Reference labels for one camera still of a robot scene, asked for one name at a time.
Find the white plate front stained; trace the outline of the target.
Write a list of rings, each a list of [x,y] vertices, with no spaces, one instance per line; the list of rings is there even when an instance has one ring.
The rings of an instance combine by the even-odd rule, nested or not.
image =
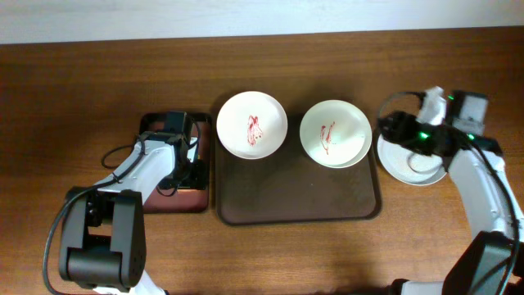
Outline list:
[[[443,179],[447,172],[438,156],[424,156],[398,144],[377,139],[377,154],[384,169],[395,179],[413,186],[427,186]]]

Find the white plate stained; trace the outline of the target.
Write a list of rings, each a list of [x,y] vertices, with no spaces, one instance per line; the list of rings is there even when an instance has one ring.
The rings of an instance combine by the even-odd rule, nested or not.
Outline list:
[[[447,172],[438,156],[424,156],[398,144],[377,139],[377,154],[384,169],[395,179],[413,186],[427,186],[443,179]]]
[[[282,105],[267,93],[238,93],[219,110],[216,131],[224,148],[236,157],[257,160],[275,153],[287,136]]]
[[[300,142],[313,161],[341,169],[364,159],[372,144],[372,129],[367,116],[355,105],[327,100],[304,114]]]

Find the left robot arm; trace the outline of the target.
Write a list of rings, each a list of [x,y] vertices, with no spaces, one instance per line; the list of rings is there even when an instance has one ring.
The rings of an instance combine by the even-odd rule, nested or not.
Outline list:
[[[73,187],[52,223],[61,230],[58,271],[65,281],[100,294],[163,294],[145,270],[143,206],[152,195],[205,190],[210,166],[200,155],[206,113],[146,114],[131,153],[89,187]]]

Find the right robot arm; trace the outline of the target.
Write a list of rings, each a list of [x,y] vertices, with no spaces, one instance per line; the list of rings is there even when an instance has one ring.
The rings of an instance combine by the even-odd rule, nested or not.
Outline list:
[[[499,143],[484,136],[485,94],[416,92],[419,113],[377,113],[382,141],[437,156],[457,187],[472,242],[441,282],[395,280],[390,294],[521,294],[523,212],[505,174]]]

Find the black tray with red water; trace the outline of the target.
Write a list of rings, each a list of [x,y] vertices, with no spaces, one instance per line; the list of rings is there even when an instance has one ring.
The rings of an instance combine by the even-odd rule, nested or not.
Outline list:
[[[166,131],[182,134],[188,141],[189,175],[174,188],[167,179],[153,189],[144,204],[147,214],[200,213],[209,205],[210,152],[212,121],[206,113],[169,111],[148,113],[140,122],[139,132]]]

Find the large brown serving tray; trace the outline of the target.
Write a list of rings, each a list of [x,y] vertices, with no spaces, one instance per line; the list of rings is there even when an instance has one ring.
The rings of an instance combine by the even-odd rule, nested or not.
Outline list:
[[[300,115],[290,116],[282,146],[246,160],[215,143],[215,210],[226,225],[371,220],[382,209],[376,153],[332,169],[313,161],[300,144]]]

